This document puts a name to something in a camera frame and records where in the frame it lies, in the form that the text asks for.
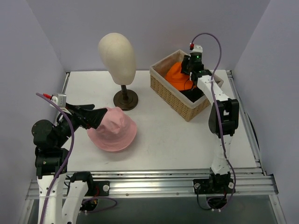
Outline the orange bucket hat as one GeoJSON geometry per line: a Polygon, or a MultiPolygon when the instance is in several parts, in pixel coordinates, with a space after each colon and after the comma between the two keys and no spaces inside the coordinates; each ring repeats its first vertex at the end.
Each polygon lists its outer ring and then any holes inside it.
{"type": "Polygon", "coordinates": [[[181,64],[181,62],[175,63],[167,72],[165,79],[178,91],[194,89],[190,76],[181,72],[181,64]]]}

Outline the pink bucket hat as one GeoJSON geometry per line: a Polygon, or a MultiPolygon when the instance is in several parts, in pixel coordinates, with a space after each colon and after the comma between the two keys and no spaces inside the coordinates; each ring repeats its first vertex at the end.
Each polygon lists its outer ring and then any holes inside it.
{"type": "Polygon", "coordinates": [[[92,143],[107,152],[118,152],[127,148],[137,134],[136,123],[119,107],[107,107],[101,124],[87,130],[92,143]]]}

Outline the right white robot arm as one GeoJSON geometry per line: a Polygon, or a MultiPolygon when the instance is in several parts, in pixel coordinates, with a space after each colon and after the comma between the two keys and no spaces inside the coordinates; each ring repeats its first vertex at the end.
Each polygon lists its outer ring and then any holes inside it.
{"type": "Polygon", "coordinates": [[[218,143],[207,186],[210,191],[217,193],[233,182],[229,151],[232,137],[239,124],[239,102],[226,95],[216,83],[213,73],[204,69],[201,52],[194,51],[185,55],[181,66],[181,71],[189,75],[193,85],[204,93],[212,105],[208,126],[218,143]]]}

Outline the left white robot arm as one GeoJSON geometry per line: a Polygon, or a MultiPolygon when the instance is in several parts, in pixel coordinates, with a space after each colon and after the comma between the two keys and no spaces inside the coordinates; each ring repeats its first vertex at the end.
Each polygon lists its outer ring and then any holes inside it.
{"type": "Polygon", "coordinates": [[[32,129],[35,145],[36,178],[39,187],[40,224],[75,223],[84,196],[94,191],[94,183],[89,172],[77,172],[70,182],[70,196],[63,205],[63,185],[67,164],[73,151],[75,131],[97,128],[107,113],[106,108],[95,109],[94,105],[59,106],[49,101],[62,118],[53,124],[49,120],[37,121],[32,129]]]}

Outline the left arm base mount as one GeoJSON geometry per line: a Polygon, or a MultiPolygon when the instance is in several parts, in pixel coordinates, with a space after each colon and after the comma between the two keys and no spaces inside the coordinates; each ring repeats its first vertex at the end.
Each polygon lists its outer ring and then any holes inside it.
{"type": "MultiPolygon", "coordinates": [[[[88,190],[85,197],[109,196],[110,181],[95,181],[93,189],[88,190]]],[[[98,199],[81,205],[80,211],[93,211],[98,205],[98,199]]]]}

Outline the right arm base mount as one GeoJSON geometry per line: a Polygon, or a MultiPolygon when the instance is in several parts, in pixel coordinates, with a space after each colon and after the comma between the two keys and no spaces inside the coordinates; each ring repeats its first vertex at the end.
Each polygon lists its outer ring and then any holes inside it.
{"type": "Polygon", "coordinates": [[[235,193],[235,181],[213,185],[208,179],[193,179],[198,206],[205,211],[221,212],[235,193]]]}

